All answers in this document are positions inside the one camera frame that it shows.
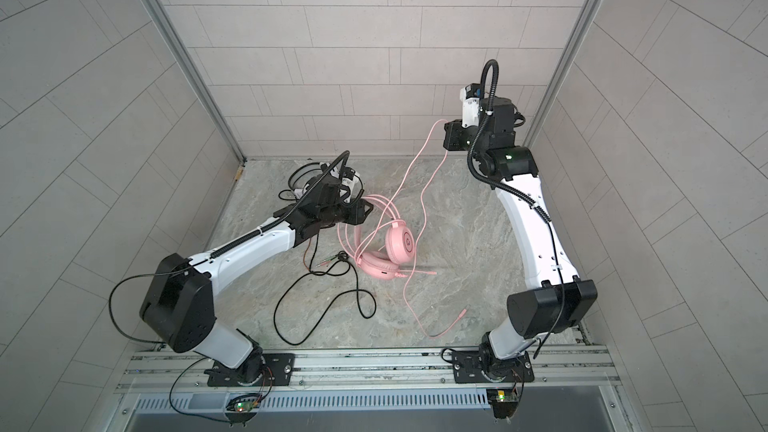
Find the pink headphones with cable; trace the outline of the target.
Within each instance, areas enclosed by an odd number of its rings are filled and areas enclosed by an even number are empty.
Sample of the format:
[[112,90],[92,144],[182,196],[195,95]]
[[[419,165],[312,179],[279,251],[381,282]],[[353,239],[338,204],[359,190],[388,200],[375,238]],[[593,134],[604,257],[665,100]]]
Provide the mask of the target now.
[[406,281],[411,281],[413,276],[419,272],[417,268],[419,244],[428,224],[425,194],[444,165],[448,154],[443,154],[439,164],[420,191],[419,204],[422,212],[422,226],[418,233],[411,231],[407,221],[397,209],[395,199],[403,190],[413,166],[423,155],[425,149],[426,147],[422,146],[415,154],[394,194],[389,197],[381,194],[365,194],[363,196],[380,212],[378,222],[371,232],[363,235],[361,228],[356,226],[353,229],[353,236],[349,237],[347,226],[337,228],[337,237],[342,250],[350,255],[354,265],[374,278],[384,281],[404,278]]

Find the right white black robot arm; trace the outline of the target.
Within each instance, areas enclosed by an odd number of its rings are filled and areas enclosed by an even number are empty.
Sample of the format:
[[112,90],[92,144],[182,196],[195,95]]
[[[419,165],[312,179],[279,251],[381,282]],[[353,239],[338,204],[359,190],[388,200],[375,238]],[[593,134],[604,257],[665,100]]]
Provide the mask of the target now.
[[461,118],[444,127],[444,148],[465,152],[472,176],[495,191],[522,257],[526,288],[508,296],[506,318],[478,347],[475,366],[491,382],[532,380],[525,369],[531,358],[597,299],[596,285],[580,278],[554,230],[532,152],[515,143],[523,121],[507,98],[470,97]]

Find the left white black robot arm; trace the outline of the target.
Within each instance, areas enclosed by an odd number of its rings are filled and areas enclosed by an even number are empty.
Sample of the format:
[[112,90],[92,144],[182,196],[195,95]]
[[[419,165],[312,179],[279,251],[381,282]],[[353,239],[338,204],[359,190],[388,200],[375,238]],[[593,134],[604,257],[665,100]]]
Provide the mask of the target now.
[[360,225],[374,205],[336,178],[310,186],[296,205],[273,213],[251,232],[185,258],[177,253],[157,266],[139,316],[174,352],[212,359],[229,382],[251,385],[266,368],[263,349],[220,321],[215,298],[235,279],[338,223]]

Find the left circuit board green led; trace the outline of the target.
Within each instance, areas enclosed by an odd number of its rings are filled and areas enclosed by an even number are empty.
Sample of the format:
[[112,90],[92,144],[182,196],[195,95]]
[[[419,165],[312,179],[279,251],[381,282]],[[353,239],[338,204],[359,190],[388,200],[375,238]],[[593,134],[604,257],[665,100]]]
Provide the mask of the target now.
[[263,395],[260,393],[249,393],[234,397],[226,405],[228,413],[254,413],[259,407]]

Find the right circuit board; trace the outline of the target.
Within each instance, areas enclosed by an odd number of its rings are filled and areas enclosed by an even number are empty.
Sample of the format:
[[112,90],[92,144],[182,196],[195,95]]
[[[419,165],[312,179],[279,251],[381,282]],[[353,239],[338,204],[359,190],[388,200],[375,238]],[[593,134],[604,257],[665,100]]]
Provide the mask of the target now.
[[521,399],[515,388],[487,389],[487,402],[495,419],[511,419],[517,411]]

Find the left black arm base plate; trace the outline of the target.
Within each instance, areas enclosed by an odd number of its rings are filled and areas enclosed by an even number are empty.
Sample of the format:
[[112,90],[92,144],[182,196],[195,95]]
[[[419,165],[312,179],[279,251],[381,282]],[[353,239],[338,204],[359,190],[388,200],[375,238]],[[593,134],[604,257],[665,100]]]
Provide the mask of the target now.
[[248,358],[237,369],[225,367],[215,361],[204,370],[209,387],[287,386],[293,373],[295,355],[266,353]]

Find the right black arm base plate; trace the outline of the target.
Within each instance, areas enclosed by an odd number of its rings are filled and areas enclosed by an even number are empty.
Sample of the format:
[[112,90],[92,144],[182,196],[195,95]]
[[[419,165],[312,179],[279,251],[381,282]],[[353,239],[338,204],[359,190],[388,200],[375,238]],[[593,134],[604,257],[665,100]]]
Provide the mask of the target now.
[[451,353],[457,384],[530,383],[535,380],[529,354],[498,359],[490,351],[455,351]]

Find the aluminium mounting rail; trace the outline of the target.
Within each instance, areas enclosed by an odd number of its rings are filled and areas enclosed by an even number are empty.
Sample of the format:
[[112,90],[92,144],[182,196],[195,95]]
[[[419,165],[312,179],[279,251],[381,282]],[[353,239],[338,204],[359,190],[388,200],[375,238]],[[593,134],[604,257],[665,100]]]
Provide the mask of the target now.
[[[535,380],[530,383],[457,384],[450,353],[438,348],[293,350],[293,373],[287,386],[275,392],[375,389],[445,389],[453,387],[603,386],[621,379],[604,346],[546,346],[531,360]],[[213,361],[169,351],[131,355],[114,389],[122,393],[266,391],[268,386],[209,387],[204,370]]]

